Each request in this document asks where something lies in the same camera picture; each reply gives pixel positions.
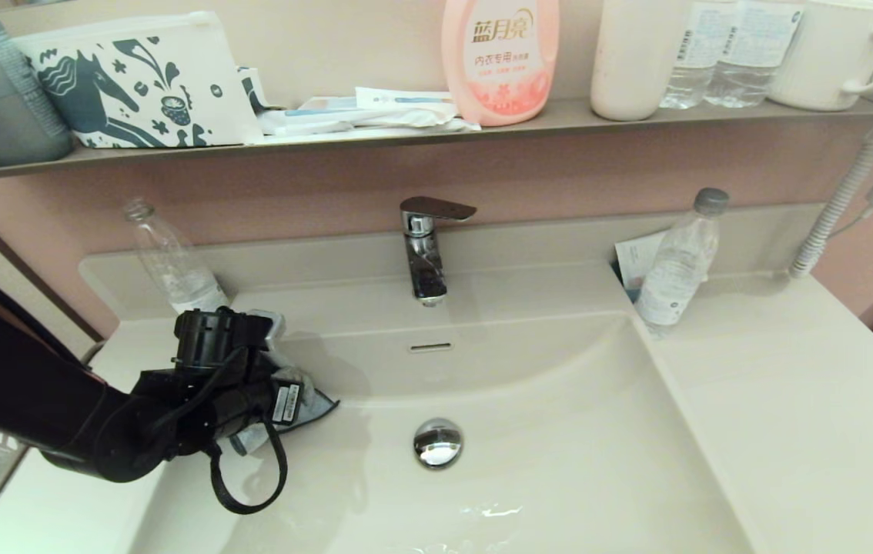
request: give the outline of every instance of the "white mug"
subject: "white mug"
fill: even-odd
[[[873,0],[809,0],[768,98],[840,112],[873,92]]]

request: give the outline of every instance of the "shelf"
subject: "shelf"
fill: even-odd
[[[296,137],[272,139],[277,142],[250,146],[216,146],[210,148],[169,149],[92,149],[78,147],[66,158],[42,164],[11,165],[0,168],[0,178],[10,175],[60,171],[60,169],[91,168],[97,165],[129,164],[130,162],[154,162],[159,160],[192,160],[227,155],[261,155],[273,152],[296,152],[328,150],[331,148],[363,148],[383,146],[408,146],[421,144],[446,144],[451,142],[483,141],[519,137],[602,133],[613,130],[643,129],[677,125],[721,124],[742,122],[850,122],[873,120],[873,102],[862,99],[846,112],[807,112],[786,108],[783,105],[765,102],[757,108],[728,109],[713,105],[700,105],[687,110],[661,109],[644,122],[609,122],[594,115],[584,98],[552,101],[541,115],[530,122],[507,127],[490,127],[475,133],[410,135],[398,137],[351,138],[318,135],[316,138]]]

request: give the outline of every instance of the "bathroom sink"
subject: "bathroom sink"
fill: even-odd
[[[283,437],[278,502],[234,516],[207,457],[177,459],[132,552],[752,551],[640,331],[609,311],[289,334],[282,350],[342,403]],[[449,469],[415,459],[434,417],[463,434]],[[272,492],[276,467],[268,445],[222,462],[246,502]]]

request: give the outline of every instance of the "pink detergent bottle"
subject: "pink detergent bottle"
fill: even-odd
[[[559,49],[559,0],[447,0],[443,72],[468,122],[535,117],[550,95]]]

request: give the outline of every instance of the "faucet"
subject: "faucet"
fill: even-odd
[[[402,234],[405,235],[413,295],[422,305],[433,308],[447,295],[433,218],[467,221],[478,209],[426,196],[406,199],[399,208],[402,210]]]

